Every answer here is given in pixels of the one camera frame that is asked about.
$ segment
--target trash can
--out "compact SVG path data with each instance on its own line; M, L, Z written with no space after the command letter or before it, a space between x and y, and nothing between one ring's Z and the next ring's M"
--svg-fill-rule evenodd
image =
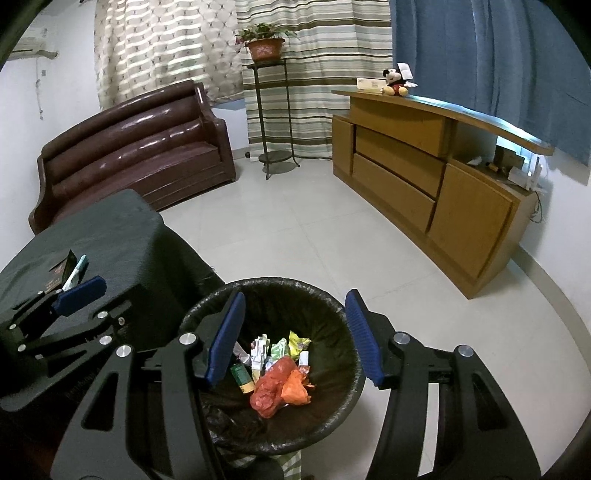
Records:
M249 344L263 333L271 343L289 338L290 330L310 338L311 403L281 408L262 419L232 374L201 400L213 442L247 455L282 455L322 440L351 412L365 383L347 327L345 310L325 291L298 280L251 278L229 283L198 302L185 316L181 331L192 331L208 314L219 312L234 288L246 297L246 316L238 342Z

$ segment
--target checkered cloth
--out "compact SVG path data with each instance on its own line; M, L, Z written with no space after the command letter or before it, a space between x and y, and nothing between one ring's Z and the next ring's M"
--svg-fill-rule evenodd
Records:
M221 448L218 448L217 451L234 468L247 467L256 459L253 455L242 455ZM279 463L285 480L301 480L301 450L286 455L273 455L271 458Z

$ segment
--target sofa backrest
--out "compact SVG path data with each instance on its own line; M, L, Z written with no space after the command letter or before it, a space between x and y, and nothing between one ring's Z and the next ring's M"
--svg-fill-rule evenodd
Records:
M41 151L59 203L154 155L204 140L192 80L147 92L70 128Z

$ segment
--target blue curtain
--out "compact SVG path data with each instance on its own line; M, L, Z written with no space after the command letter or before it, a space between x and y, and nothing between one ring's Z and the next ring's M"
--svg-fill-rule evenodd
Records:
M539 0L390 0L413 94L498 116L589 165L591 72Z

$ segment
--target sofa armrest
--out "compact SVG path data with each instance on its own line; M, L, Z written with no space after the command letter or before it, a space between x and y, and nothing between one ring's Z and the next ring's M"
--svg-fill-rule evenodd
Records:
M235 178L236 171L234 170L234 159L232 157L232 148L230 147L226 122L213 114L209 100L207 100L207 93L201 82L195 83L195 95L201 110L207 140L218 148L222 161L232 165L233 177Z
M51 221L59 210L57 200L53 197L51 188L47 185L45 165L41 156L37 159L37 170L39 171L39 200L29 214L29 225L35 235L38 235L51 225Z

